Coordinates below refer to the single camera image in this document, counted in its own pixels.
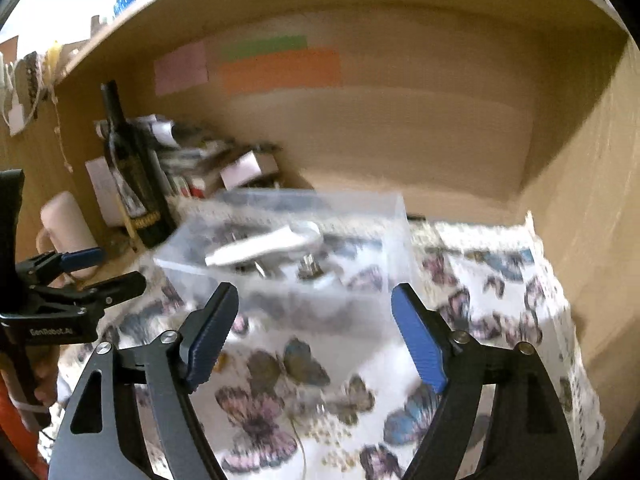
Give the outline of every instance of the green sticky note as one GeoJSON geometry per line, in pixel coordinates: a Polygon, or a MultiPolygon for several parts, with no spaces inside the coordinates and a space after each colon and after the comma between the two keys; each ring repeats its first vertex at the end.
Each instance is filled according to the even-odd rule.
{"type": "Polygon", "coordinates": [[[238,41],[220,49],[220,60],[223,62],[238,61],[247,57],[305,48],[306,36],[277,36],[265,40],[238,41]]]}

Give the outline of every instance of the metal screw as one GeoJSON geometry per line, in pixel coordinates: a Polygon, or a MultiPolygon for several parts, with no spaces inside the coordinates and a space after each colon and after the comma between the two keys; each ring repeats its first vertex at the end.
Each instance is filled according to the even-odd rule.
{"type": "Polygon", "coordinates": [[[98,352],[98,354],[102,355],[102,354],[106,354],[107,352],[109,352],[111,350],[111,343],[109,343],[108,341],[103,341],[101,342],[96,348],[95,351],[98,352]]]}
{"type": "Polygon", "coordinates": [[[453,334],[451,334],[451,338],[459,345],[466,345],[469,341],[471,341],[471,336],[467,332],[464,332],[462,330],[456,330],[453,334]]]}
{"type": "Polygon", "coordinates": [[[518,343],[518,350],[524,355],[533,355],[536,353],[536,349],[533,348],[531,343],[527,343],[526,341],[521,341],[518,343]]]}
{"type": "Polygon", "coordinates": [[[178,339],[178,333],[175,330],[167,330],[160,334],[160,341],[164,344],[173,343],[178,339]]]}
{"type": "Polygon", "coordinates": [[[314,280],[324,275],[324,270],[320,268],[318,262],[312,254],[302,257],[298,266],[299,280],[314,280]]]}

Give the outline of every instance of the butterfly print tablecloth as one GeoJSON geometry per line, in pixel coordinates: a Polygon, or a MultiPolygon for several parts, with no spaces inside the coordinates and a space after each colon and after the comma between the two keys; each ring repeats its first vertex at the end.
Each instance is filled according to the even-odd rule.
{"type": "MultiPolygon", "coordinates": [[[[412,232],[421,277],[414,286],[428,308],[486,344],[510,348],[527,340],[537,347],[586,478],[600,461],[604,422],[530,219],[508,229],[424,222],[412,232]]],[[[148,291],[110,309],[98,327],[101,339],[120,348],[177,328],[196,307],[180,300],[148,254],[138,268],[148,291]]],[[[61,375],[71,386],[94,345],[64,353],[61,375]]],[[[492,395],[486,386],[459,478],[479,459],[492,395]]],[[[171,478],[142,388],[138,399],[154,469],[171,478]]],[[[239,316],[209,382],[191,401],[228,478],[383,480],[402,477],[440,399],[420,382],[401,339],[349,338],[312,326],[293,332],[268,317],[239,316]]]]}

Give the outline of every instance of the cable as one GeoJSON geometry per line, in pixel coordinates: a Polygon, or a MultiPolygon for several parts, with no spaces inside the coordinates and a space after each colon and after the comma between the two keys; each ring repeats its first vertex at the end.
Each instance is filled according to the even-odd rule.
{"type": "Polygon", "coordinates": [[[298,434],[298,430],[296,429],[296,421],[294,420],[294,418],[292,416],[289,417],[289,422],[291,423],[291,427],[293,428],[293,434],[295,435],[296,439],[300,443],[300,451],[302,452],[302,477],[301,477],[301,480],[306,480],[306,452],[305,452],[305,445],[302,444],[302,439],[300,438],[300,435],[298,434]]]}
{"type": "Polygon", "coordinates": [[[45,433],[45,431],[44,431],[44,430],[40,430],[40,434],[41,434],[42,436],[45,436],[46,438],[48,438],[48,439],[49,439],[49,441],[50,441],[52,444],[56,441],[56,439],[55,439],[55,438],[53,438],[52,436],[49,436],[47,433],[45,433]]]}
{"type": "Polygon", "coordinates": [[[62,134],[60,133],[60,114],[58,113],[58,96],[56,95],[53,82],[49,86],[49,93],[51,94],[51,102],[53,103],[53,109],[56,111],[56,121],[58,122],[58,125],[53,128],[53,132],[56,134],[56,137],[58,138],[58,146],[60,147],[60,153],[62,154],[62,159],[64,160],[65,168],[69,173],[73,173],[74,167],[66,159],[65,146],[62,143],[62,134]]]}
{"type": "Polygon", "coordinates": [[[8,95],[13,96],[14,94],[14,80],[13,80],[13,76],[12,73],[9,72],[9,70],[13,70],[13,66],[14,66],[14,62],[9,62],[7,65],[4,65],[2,67],[2,70],[4,71],[4,89],[2,89],[2,118],[4,119],[4,123],[6,124],[6,127],[11,129],[11,126],[9,125],[9,121],[6,118],[6,112],[4,110],[4,105],[6,103],[6,98],[8,95]]]}

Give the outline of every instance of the person's hand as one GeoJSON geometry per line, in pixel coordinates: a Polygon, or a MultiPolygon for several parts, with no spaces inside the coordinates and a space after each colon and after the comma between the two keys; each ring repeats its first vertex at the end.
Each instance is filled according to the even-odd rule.
{"type": "Polygon", "coordinates": [[[60,347],[51,346],[48,351],[33,364],[33,375],[38,387],[33,394],[47,408],[58,400],[58,359],[60,347]]]}

